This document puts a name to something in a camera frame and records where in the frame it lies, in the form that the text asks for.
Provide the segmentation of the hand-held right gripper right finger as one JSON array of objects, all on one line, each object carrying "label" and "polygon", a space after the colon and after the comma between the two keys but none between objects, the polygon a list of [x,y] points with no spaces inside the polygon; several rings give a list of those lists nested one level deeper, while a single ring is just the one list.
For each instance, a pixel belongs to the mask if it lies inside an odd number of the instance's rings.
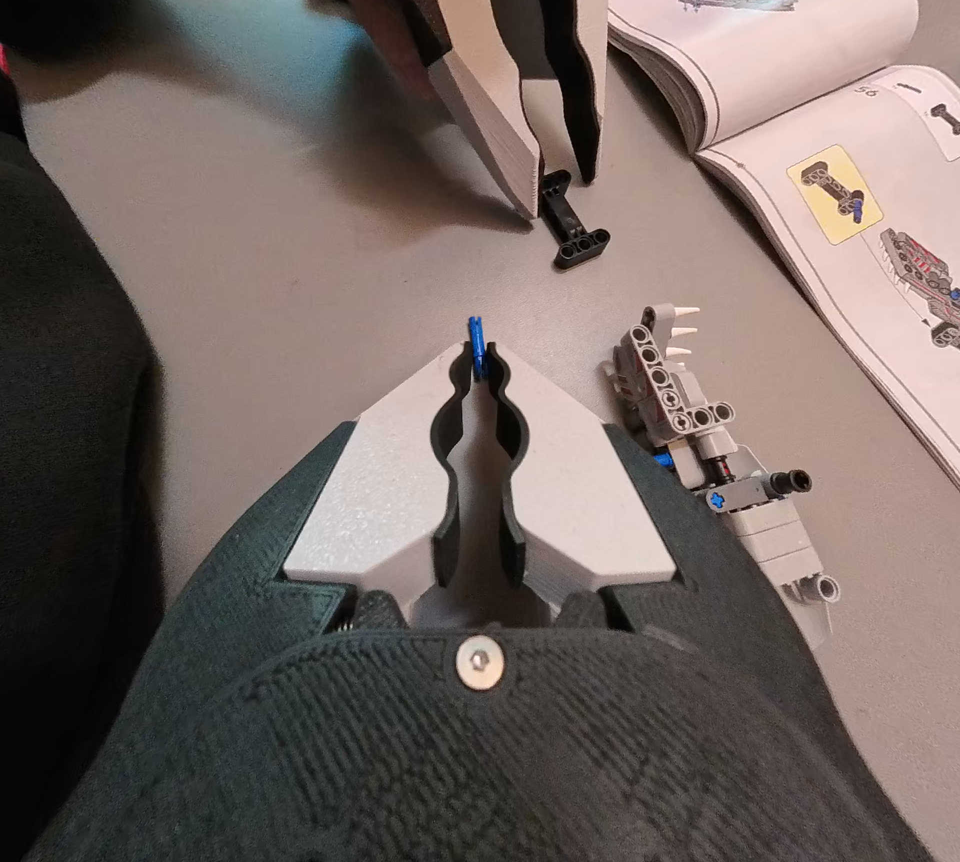
[{"label": "hand-held right gripper right finger", "polygon": [[601,419],[497,343],[487,368],[509,457],[499,520],[509,584],[556,617],[577,592],[672,580],[677,566]]}]

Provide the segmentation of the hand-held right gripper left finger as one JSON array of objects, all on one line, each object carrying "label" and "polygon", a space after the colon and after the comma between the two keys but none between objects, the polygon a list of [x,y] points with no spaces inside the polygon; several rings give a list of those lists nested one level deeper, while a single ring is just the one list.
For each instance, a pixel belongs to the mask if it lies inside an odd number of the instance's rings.
[{"label": "hand-held right gripper left finger", "polygon": [[461,529],[449,457],[473,366],[470,343],[450,346],[348,427],[284,562],[287,579],[388,592],[405,619],[450,583]]}]

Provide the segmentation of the black toy brick connector piece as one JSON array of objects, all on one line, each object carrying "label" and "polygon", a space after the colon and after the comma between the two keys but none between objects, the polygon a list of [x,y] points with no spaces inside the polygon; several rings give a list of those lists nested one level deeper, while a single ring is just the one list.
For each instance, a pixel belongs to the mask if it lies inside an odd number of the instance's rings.
[{"label": "black toy brick connector piece", "polygon": [[558,242],[554,267],[559,271],[568,271],[601,256],[611,239],[605,229],[588,231],[585,228],[570,206],[567,197],[570,183],[570,172],[560,169],[546,173],[538,190],[539,217],[546,221]]}]

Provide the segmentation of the grey toy brick jaw assembly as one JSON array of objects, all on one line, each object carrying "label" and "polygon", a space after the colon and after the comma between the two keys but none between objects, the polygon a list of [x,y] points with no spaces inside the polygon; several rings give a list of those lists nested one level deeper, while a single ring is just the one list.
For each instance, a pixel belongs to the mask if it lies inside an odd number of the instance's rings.
[{"label": "grey toy brick jaw assembly", "polygon": [[690,350],[677,343],[696,332],[684,320],[698,312],[645,306],[602,369],[630,434],[744,545],[817,650],[833,633],[841,586],[825,572],[793,500],[812,490],[812,478],[766,467],[734,437],[735,407],[706,394],[687,365]]}]

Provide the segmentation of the open instruction booklet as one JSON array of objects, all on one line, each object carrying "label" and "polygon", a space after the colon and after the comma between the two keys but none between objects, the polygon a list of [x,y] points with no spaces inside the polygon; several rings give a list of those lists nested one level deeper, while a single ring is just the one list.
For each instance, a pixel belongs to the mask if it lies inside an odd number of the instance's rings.
[{"label": "open instruction booklet", "polygon": [[691,156],[958,483],[958,86],[918,0],[608,0]]}]

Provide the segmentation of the person's dark clothing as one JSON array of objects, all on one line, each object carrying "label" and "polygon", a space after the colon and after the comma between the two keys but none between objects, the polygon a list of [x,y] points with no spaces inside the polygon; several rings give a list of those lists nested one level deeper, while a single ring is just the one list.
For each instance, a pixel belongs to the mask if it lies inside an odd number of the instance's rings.
[{"label": "person's dark clothing", "polygon": [[[1,0],[2,47],[89,47],[116,0]],[[162,616],[143,485],[154,356],[35,157],[2,64],[1,853],[20,860],[94,760]]]}]

